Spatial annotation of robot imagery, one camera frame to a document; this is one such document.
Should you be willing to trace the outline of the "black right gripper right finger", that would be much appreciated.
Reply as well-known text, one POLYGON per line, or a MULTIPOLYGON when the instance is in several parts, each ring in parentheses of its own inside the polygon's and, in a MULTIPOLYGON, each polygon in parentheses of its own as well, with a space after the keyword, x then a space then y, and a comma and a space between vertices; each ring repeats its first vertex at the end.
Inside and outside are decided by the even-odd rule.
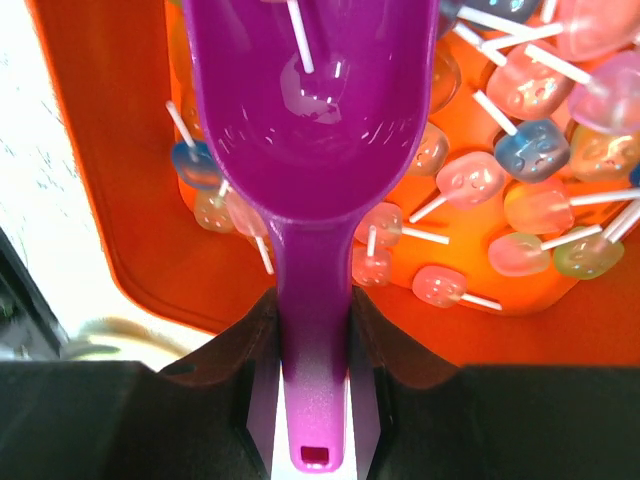
POLYGON ((352 296, 349 373, 361 479, 635 479, 632 367, 457 367, 352 296))

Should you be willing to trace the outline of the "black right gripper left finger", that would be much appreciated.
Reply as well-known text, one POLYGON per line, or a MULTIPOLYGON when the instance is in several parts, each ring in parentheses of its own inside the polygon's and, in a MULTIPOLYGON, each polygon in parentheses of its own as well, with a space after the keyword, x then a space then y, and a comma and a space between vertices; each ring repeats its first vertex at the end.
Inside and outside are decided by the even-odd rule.
POLYGON ((132 361, 1 366, 5 479, 267 479, 278 397, 268 290, 160 371, 132 361))

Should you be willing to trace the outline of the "purple plastic scoop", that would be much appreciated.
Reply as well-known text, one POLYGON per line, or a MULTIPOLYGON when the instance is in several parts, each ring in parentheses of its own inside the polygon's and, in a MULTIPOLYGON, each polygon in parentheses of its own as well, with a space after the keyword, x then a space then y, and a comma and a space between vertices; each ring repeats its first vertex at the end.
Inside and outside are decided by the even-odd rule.
POLYGON ((351 255, 426 123, 435 1, 183 5, 207 143, 275 251, 289 451, 344 458, 351 255))

